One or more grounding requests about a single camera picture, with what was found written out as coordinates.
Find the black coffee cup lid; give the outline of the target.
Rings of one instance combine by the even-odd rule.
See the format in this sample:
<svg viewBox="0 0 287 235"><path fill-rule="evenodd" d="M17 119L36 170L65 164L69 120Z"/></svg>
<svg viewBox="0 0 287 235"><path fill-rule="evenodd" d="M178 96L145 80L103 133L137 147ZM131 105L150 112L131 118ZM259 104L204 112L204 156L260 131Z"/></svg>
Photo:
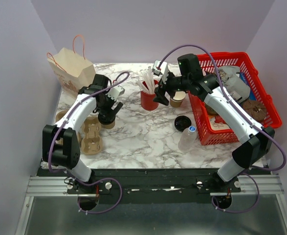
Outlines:
<svg viewBox="0 0 287 235"><path fill-rule="evenodd" d="M98 115L98 120L102 125L109 125L115 122L116 115Z"/></svg>

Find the brown paper coffee cup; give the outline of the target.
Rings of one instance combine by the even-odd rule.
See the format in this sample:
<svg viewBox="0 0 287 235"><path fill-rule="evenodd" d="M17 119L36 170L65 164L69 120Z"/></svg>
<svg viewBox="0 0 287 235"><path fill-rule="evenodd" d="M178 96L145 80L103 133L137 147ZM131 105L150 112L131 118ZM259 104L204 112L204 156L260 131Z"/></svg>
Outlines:
<svg viewBox="0 0 287 235"><path fill-rule="evenodd" d="M105 129L112 129L115 126L115 121L109 124L102 124L102 127Z"/></svg>

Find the paper takeout bag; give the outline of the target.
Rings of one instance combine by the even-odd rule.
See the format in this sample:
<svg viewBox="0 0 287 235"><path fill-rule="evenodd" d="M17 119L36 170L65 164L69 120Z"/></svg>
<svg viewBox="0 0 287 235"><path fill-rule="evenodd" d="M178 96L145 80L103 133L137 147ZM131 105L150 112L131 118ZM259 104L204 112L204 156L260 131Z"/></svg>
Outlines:
<svg viewBox="0 0 287 235"><path fill-rule="evenodd" d="M75 51L75 42L72 49L62 48L57 54L46 54L54 74L57 76L62 89L72 98L76 98L82 87L92 84L95 76L94 64L85 55Z"/></svg>

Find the cardboard cup carrier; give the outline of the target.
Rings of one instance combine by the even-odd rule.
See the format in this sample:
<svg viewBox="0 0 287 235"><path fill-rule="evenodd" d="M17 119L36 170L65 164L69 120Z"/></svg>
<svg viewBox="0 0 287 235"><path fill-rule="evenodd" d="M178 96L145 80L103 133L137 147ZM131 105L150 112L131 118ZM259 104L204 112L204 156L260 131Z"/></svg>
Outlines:
<svg viewBox="0 0 287 235"><path fill-rule="evenodd" d="M102 151L103 141L100 136L102 125L97 116L88 117L81 130L84 133L81 140L81 150L85 155L95 155Z"/></svg>
<svg viewBox="0 0 287 235"><path fill-rule="evenodd" d="M56 114L55 122L58 122L59 120L61 120L61 119L65 116L65 114L66 114L67 112L68 112L68 109L59 111L59 112ZM82 137L81 137L81 135L80 135L79 132L77 132L77 140L78 140L79 146L81 146ZM60 138L59 140L56 140L56 143L57 143L57 144L63 144L63 138Z"/></svg>

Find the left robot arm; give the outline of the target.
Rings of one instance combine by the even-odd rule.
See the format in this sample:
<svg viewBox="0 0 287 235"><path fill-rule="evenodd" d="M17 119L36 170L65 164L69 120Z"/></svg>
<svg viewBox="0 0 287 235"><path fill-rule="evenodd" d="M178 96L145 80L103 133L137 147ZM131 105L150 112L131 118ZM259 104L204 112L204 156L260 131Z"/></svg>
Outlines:
<svg viewBox="0 0 287 235"><path fill-rule="evenodd" d="M120 82L112 82L104 75L96 74L92 84L82 87L77 98L66 114L54 125L46 125L42 134L42 159L52 166L58 166L78 181L78 187L84 193L95 189L92 170L80 160L80 146L77 133L86 118L97 112L99 122L112 124L123 103L117 98L125 92Z"/></svg>

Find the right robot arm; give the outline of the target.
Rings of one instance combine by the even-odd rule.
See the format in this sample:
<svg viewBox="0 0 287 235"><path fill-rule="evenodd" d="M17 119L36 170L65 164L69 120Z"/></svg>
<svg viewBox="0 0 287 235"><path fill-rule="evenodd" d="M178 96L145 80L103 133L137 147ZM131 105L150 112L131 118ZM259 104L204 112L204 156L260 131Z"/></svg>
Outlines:
<svg viewBox="0 0 287 235"><path fill-rule="evenodd" d="M155 89L155 102L168 105L165 94L174 97L178 91L197 96L218 113L233 130L241 145L232 152L232 157L217 170L212 179L212 187L218 192L229 187L229 181L250 168L270 150L275 131L270 126L264 128L233 100L226 88L219 85L215 74L203 75L198 57L185 54L178 57L180 75L174 76L165 62L156 60L152 71L160 77Z"/></svg>

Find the red straw cup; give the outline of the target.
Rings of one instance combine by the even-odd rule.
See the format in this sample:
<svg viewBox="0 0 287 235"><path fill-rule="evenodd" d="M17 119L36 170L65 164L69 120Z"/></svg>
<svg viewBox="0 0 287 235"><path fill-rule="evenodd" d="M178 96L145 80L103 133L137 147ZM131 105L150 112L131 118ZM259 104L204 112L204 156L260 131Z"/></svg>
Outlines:
<svg viewBox="0 0 287 235"><path fill-rule="evenodd" d="M147 111L153 111L158 106L159 103L154 102L155 94L148 94L143 91L140 92L141 107Z"/></svg>

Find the stack of black lids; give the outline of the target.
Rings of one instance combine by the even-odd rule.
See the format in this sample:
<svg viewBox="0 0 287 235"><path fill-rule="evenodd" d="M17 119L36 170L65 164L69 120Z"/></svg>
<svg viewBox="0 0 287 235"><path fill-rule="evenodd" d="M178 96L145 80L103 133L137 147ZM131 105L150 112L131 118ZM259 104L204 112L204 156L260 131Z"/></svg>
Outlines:
<svg viewBox="0 0 287 235"><path fill-rule="evenodd" d="M192 125L191 120L187 116L178 116L174 121L174 127L183 132L186 128Z"/></svg>

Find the clear plastic water bottle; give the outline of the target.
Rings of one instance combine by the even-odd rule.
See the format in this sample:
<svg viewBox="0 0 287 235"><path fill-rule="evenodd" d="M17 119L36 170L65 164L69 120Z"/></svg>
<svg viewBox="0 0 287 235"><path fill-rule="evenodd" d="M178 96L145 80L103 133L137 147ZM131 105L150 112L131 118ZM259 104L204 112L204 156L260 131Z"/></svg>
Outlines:
<svg viewBox="0 0 287 235"><path fill-rule="evenodd" d="M178 149L181 152L187 152L193 146L197 136L198 134L195 126L191 125L188 128L185 128L178 142Z"/></svg>

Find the grey crumpled bag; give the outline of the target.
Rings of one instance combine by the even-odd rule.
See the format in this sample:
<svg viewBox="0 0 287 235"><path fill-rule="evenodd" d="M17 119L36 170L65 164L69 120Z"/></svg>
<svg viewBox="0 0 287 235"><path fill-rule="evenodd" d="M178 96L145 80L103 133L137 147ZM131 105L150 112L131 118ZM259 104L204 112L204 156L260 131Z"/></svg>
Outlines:
<svg viewBox="0 0 287 235"><path fill-rule="evenodd" d="M249 98L250 87L240 79L238 66L220 66L218 72L223 86L237 103L240 104Z"/></svg>

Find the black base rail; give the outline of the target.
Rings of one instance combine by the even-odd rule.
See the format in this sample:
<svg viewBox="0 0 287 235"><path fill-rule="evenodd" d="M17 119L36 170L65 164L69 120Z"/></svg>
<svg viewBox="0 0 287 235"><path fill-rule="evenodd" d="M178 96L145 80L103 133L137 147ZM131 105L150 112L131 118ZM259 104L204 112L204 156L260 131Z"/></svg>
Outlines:
<svg viewBox="0 0 287 235"><path fill-rule="evenodd" d="M91 176L96 186L71 180L70 195L98 199L101 204L209 203L211 195L241 192L235 185L215 181L215 168L96 169Z"/></svg>

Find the aluminium frame rail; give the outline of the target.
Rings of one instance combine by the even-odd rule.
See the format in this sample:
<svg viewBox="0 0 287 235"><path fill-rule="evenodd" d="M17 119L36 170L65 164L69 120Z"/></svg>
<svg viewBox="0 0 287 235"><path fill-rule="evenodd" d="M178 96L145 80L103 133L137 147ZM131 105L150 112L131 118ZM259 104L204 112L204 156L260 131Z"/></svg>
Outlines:
<svg viewBox="0 0 287 235"><path fill-rule="evenodd" d="M259 193L264 195L284 194L283 185L279 175L253 175L253 179L247 176L239 176L240 190L235 192L231 189L231 195L256 195L257 189L254 181L259 187ZM65 177L31 177L28 182L26 196L49 197L49 196L74 196L94 197L94 193L69 192L69 187L64 182Z"/></svg>

